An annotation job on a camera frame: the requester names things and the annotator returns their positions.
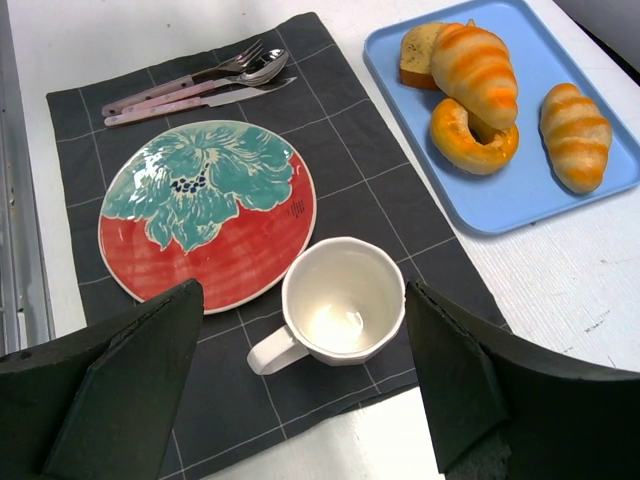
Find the large striped croissant bread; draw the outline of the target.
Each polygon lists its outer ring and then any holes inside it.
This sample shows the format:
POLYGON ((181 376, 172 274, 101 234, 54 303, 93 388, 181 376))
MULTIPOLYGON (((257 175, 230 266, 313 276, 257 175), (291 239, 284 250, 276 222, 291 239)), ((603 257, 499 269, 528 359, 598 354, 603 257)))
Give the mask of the large striped croissant bread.
POLYGON ((496 34, 448 23, 438 32, 431 74, 446 95, 490 127, 507 130, 518 115, 518 84, 510 53, 496 34))

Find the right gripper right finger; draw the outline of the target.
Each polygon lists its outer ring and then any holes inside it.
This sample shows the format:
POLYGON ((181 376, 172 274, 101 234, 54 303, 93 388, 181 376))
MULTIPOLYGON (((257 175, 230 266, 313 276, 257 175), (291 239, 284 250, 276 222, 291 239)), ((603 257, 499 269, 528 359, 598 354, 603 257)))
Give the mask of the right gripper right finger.
POLYGON ((448 479, 635 479, 639 376, 565 356, 406 288, 437 468, 448 479))

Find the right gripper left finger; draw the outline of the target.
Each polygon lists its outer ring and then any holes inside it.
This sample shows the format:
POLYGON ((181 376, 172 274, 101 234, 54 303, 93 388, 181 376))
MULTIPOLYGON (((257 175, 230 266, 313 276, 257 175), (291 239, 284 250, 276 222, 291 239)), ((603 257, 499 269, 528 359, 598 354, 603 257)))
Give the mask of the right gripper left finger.
POLYGON ((203 320, 189 279, 1 359, 4 479, 156 479, 203 320))

